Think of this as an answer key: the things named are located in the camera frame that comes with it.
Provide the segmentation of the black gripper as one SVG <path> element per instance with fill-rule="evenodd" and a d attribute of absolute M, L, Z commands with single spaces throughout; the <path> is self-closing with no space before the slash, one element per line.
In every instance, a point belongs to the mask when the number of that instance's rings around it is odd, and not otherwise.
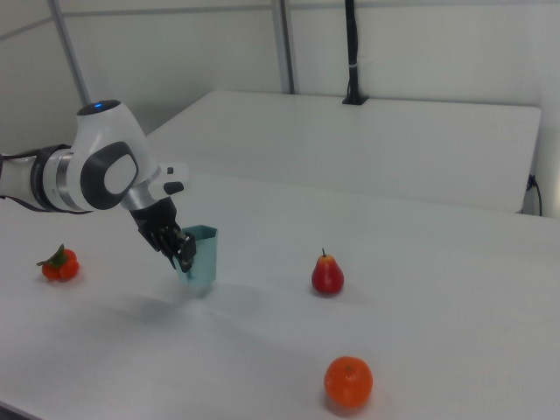
<path fill-rule="evenodd" d="M 171 266 L 188 272 L 196 255 L 195 236 L 182 234 L 176 222 L 177 208 L 171 199 L 161 199 L 144 209 L 131 210 L 141 236 L 157 251 L 166 255 Z"/>

